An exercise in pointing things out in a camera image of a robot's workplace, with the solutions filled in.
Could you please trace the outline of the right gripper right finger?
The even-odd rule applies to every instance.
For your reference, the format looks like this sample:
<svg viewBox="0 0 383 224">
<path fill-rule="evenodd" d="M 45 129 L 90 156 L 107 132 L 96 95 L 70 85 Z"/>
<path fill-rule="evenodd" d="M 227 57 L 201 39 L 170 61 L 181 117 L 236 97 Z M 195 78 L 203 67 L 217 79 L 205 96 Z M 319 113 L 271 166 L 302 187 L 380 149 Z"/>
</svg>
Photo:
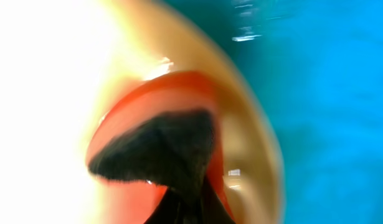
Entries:
<svg viewBox="0 0 383 224">
<path fill-rule="evenodd" d="M 209 179 L 204 177 L 200 194 L 201 220 L 203 224 L 235 224 L 225 210 Z"/>
</svg>

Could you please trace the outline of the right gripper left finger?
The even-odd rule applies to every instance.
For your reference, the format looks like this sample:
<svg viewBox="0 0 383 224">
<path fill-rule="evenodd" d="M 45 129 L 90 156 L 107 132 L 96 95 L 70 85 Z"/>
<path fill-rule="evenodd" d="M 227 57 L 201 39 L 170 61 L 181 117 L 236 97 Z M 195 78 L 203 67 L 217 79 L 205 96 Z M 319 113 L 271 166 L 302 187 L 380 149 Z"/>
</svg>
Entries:
<svg viewBox="0 0 383 224">
<path fill-rule="evenodd" d="M 204 223 L 201 190 L 214 129 L 207 110 L 164 112 L 114 137 L 92 157 L 88 169 L 108 180 L 166 186 L 149 224 Z"/>
</svg>

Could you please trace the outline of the yellow plate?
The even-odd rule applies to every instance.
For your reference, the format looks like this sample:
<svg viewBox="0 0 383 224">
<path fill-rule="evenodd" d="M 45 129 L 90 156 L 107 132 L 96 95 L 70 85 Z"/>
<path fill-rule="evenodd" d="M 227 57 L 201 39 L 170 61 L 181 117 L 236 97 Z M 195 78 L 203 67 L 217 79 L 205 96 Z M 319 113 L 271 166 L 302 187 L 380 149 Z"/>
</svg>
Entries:
<svg viewBox="0 0 383 224">
<path fill-rule="evenodd" d="M 234 62 L 160 1 L 0 1 L 0 223 L 92 223 L 88 144 L 138 85 L 176 72 L 214 83 L 224 192 L 237 223 L 281 223 L 283 166 Z"/>
</svg>

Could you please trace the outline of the red sponge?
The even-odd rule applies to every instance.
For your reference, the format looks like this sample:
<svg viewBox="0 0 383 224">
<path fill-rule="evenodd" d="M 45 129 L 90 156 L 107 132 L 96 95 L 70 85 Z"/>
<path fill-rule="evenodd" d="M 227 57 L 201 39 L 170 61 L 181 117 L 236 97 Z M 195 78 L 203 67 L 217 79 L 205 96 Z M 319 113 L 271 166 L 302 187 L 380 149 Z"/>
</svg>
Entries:
<svg viewBox="0 0 383 224">
<path fill-rule="evenodd" d="M 214 121 L 214 148 L 206 170 L 211 186 L 234 220 L 224 192 L 223 152 L 213 81 L 199 72 L 176 72 L 146 81 L 126 93 L 102 118 L 86 151 L 86 165 L 114 137 L 171 111 L 204 109 Z M 148 180 L 122 182 L 89 173 L 97 180 L 96 213 L 92 223 L 147 223 L 167 191 Z"/>
</svg>

